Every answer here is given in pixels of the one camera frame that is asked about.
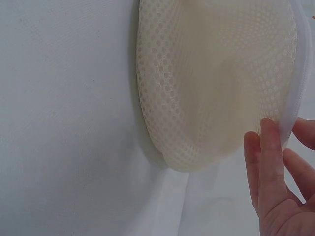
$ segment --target white background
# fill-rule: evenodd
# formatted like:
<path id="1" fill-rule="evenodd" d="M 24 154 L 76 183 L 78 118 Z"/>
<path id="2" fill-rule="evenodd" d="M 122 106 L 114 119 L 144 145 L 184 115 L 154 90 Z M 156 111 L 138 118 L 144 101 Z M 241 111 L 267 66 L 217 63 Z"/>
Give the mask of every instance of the white background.
<path id="1" fill-rule="evenodd" d="M 146 159 L 157 154 L 139 136 L 137 11 L 138 0 L 0 1 L 1 236 L 259 235 L 241 149 L 190 175 Z M 315 166 L 294 137 L 289 147 Z"/>

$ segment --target white mesh fabric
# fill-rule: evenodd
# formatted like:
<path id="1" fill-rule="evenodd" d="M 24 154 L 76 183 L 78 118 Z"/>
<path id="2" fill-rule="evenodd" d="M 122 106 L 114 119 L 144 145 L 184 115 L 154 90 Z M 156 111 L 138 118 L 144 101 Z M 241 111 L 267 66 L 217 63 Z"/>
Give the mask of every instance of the white mesh fabric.
<path id="1" fill-rule="evenodd" d="M 140 102 L 168 166 L 199 170 L 279 121 L 296 48 L 289 0 L 141 0 Z"/>

